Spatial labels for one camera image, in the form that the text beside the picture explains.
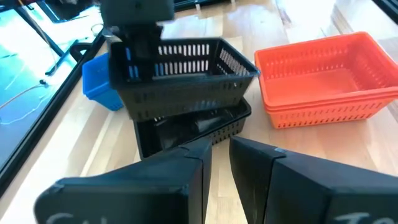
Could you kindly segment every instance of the stacked black baskets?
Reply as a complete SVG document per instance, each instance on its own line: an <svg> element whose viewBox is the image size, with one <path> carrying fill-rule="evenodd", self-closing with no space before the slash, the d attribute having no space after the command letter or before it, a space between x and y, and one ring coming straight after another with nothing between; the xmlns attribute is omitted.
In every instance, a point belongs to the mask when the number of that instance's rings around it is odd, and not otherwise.
<svg viewBox="0 0 398 224"><path fill-rule="evenodd" d="M158 50L142 66L117 42L109 58L110 83L134 120L141 159L242 131L251 114L243 94L259 73L251 62L221 38L162 40Z"/></svg>

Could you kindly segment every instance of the wooden table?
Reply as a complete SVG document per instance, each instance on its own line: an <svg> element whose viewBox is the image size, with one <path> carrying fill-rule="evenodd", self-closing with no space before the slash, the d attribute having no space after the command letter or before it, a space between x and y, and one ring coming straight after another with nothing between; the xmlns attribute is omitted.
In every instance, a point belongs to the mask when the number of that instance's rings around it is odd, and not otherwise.
<svg viewBox="0 0 398 224"><path fill-rule="evenodd" d="M250 60L257 49L364 30L398 60L398 27L371 0L238 0L179 12L164 37L223 36ZM103 47L98 54L106 51ZM398 174L398 103L367 121L276 130L258 81L242 137L379 172ZM230 171L228 141L213 147L207 223L246 223ZM1 223L35 223L33 204L57 179L88 176L139 161L126 110L109 112L82 95L81 81L0 200Z"/></svg>

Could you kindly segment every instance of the orange plastic basket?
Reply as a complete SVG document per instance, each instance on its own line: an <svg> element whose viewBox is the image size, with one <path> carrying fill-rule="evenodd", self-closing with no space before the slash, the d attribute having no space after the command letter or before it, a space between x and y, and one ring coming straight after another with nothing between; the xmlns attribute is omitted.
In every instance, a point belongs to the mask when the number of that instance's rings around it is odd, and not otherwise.
<svg viewBox="0 0 398 224"><path fill-rule="evenodd" d="M366 119L398 98L398 66L365 32L255 53L275 128Z"/></svg>

